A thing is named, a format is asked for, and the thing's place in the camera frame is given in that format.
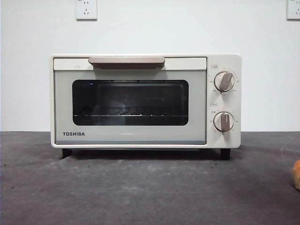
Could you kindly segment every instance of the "wall outlet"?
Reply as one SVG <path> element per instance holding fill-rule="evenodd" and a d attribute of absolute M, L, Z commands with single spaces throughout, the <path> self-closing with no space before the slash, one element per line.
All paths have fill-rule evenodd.
<path fill-rule="evenodd" d="M 287 0 L 286 19 L 300 20 L 300 0 Z"/>
<path fill-rule="evenodd" d="M 75 0 L 77 20 L 97 20 L 97 0 Z"/>

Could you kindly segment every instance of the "glass window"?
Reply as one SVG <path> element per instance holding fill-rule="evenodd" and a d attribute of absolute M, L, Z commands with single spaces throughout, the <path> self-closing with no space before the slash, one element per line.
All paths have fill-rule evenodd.
<path fill-rule="evenodd" d="M 73 122 L 79 126 L 184 126 L 184 80 L 76 80 Z"/>

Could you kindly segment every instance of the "toaster oven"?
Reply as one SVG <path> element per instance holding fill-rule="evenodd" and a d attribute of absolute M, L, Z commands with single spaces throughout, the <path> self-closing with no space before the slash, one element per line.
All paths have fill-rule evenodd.
<path fill-rule="evenodd" d="M 240 146 L 237 54 L 53 55 L 51 144 L 72 149 Z"/>

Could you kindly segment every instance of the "oven foot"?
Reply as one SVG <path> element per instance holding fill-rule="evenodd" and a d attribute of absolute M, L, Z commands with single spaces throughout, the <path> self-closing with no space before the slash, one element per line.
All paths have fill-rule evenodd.
<path fill-rule="evenodd" d="M 230 159 L 230 149 L 220 149 L 221 159 L 229 160 Z"/>
<path fill-rule="evenodd" d="M 62 158 L 66 158 L 73 153 L 72 149 L 61 149 L 61 151 L 62 151 Z"/>

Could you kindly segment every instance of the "timer knob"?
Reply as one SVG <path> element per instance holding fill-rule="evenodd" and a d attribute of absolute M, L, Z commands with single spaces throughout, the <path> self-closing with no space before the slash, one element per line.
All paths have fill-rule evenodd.
<path fill-rule="evenodd" d="M 221 72 L 217 74 L 214 84 L 220 92 L 229 91 L 234 86 L 233 74 L 231 72 Z"/>
<path fill-rule="evenodd" d="M 227 112 L 220 112 L 214 118 L 214 125 L 218 131 L 227 132 L 233 127 L 233 116 Z"/>

